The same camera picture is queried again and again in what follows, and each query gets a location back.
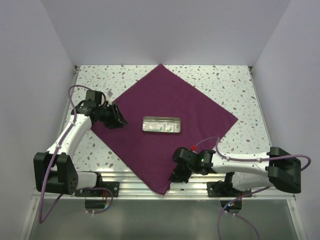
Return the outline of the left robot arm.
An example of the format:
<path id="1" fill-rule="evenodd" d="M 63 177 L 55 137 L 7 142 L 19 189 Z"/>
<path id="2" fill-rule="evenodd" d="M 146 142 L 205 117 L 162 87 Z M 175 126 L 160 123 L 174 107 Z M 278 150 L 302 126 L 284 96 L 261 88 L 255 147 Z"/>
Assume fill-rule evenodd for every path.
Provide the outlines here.
<path id="1" fill-rule="evenodd" d="M 87 190 L 92 196 L 103 193 L 104 184 L 98 172 L 77 171 L 73 164 L 75 152 L 93 124 L 102 123 L 107 129 L 128 124 L 116 103 L 96 90 L 87 90 L 85 99 L 72 104 L 70 119 L 58 139 L 45 152 L 33 158 L 36 189 L 44 193 L 72 195 Z"/>

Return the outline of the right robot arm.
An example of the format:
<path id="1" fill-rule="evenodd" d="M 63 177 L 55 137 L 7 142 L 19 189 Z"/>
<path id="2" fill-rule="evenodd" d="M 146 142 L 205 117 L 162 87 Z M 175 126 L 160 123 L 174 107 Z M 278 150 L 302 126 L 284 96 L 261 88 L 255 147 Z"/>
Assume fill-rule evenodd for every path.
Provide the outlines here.
<path id="1" fill-rule="evenodd" d="M 301 161 L 279 147 L 256 154 L 218 153 L 202 150 L 199 153 L 179 147 L 172 156 L 176 163 L 169 180 L 187 183 L 192 174 L 224 174 L 218 190 L 235 196 L 254 188 L 274 187 L 291 194 L 301 192 Z"/>

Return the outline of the suture packet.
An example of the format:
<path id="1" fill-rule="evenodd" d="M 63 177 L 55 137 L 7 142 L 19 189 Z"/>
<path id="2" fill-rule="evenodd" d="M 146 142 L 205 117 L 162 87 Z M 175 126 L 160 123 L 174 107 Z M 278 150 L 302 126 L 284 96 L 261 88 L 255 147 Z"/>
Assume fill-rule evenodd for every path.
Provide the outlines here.
<path id="1" fill-rule="evenodd" d="M 176 122 L 166 122 L 164 124 L 164 131 L 167 133 L 177 133 L 178 124 Z"/>
<path id="2" fill-rule="evenodd" d="M 164 124 L 166 122 L 163 121 L 144 121 L 142 124 L 142 130 L 145 132 L 165 132 L 164 130 Z"/>

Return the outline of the purple surgical cloth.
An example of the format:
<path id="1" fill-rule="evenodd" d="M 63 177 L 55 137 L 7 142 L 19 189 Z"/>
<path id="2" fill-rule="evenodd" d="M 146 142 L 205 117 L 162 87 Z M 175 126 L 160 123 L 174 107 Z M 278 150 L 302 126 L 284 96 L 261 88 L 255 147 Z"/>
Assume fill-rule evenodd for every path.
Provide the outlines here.
<path id="1" fill-rule="evenodd" d="M 237 117 L 195 87 L 158 65 L 121 94 L 116 103 L 128 125 L 108 129 L 101 122 L 92 126 L 102 140 L 153 192 L 164 195 L 176 167 L 172 160 L 179 147 L 202 142 L 213 146 L 211 137 L 223 137 Z M 180 118 L 180 133 L 145 132 L 144 117 Z"/>

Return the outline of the metal instrument tray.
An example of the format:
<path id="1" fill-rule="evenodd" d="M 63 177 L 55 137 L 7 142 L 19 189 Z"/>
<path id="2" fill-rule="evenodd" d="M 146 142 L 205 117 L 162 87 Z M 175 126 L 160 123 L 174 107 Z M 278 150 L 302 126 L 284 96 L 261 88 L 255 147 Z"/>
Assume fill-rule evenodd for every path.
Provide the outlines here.
<path id="1" fill-rule="evenodd" d="M 145 116 L 142 130 L 152 133 L 178 134 L 181 132 L 181 119 L 178 117 Z"/>

